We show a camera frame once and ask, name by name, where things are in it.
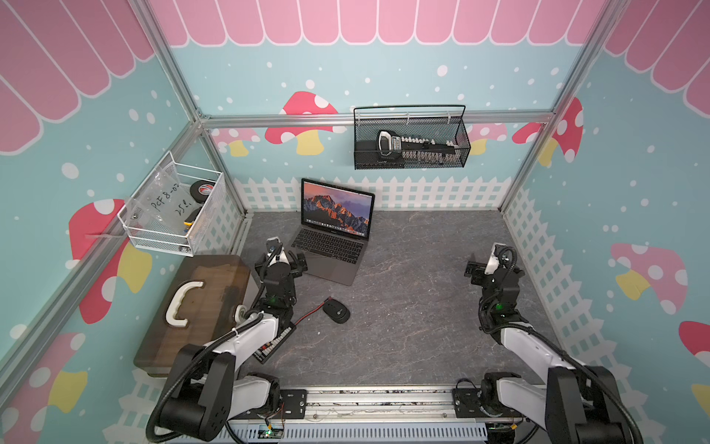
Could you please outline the grey laptop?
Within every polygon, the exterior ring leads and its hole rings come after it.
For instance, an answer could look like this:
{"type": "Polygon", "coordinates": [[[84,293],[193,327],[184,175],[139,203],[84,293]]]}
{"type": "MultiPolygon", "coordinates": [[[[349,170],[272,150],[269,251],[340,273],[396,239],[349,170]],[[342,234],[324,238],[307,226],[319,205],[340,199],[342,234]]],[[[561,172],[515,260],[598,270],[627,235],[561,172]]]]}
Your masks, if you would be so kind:
{"type": "Polygon", "coordinates": [[[375,195],[303,179],[301,222],[285,250],[303,256],[304,273],[351,286],[372,231],[375,195]]]}

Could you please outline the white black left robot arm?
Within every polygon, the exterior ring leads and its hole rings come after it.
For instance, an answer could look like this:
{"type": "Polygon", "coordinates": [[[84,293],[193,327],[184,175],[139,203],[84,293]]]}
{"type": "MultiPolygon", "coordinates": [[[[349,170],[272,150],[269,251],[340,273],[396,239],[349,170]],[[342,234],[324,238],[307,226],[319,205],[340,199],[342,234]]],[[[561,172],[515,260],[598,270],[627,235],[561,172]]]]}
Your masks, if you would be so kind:
{"type": "Polygon", "coordinates": [[[148,419],[145,435],[151,443],[182,436],[210,441],[241,414],[257,414],[266,425],[284,410],[277,377],[240,367],[268,343],[292,327],[297,303],[295,280],[307,271],[304,255],[286,249],[272,237],[256,262],[256,299],[237,310],[238,322],[227,333],[203,345],[188,344],[178,353],[166,384],[148,419]]]}

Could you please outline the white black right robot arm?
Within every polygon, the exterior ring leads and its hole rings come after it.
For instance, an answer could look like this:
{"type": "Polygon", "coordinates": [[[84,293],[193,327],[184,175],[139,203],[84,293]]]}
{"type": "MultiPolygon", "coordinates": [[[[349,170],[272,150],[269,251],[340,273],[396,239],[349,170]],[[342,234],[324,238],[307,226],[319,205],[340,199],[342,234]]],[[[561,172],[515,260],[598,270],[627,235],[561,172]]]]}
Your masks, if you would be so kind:
{"type": "Polygon", "coordinates": [[[472,388],[454,388],[455,403],[491,418],[515,411],[553,443],[641,443],[639,425],[621,401],[613,374],[571,357],[538,332],[517,308],[525,272],[516,250],[493,244],[486,262],[471,260],[465,277],[481,289],[479,329],[515,353],[543,382],[512,372],[488,372],[472,388]]]}

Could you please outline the black wireless mouse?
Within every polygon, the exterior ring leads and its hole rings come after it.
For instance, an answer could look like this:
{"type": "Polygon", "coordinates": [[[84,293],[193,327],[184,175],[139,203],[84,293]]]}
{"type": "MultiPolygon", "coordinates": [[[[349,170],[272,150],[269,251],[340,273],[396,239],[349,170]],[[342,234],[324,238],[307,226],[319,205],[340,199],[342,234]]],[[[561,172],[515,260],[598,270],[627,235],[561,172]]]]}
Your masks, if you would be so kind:
{"type": "Polygon", "coordinates": [[[345,324],[351,318],[349,308],[335,299],[325,301],[322,310],[337,324],[345,324]]]}

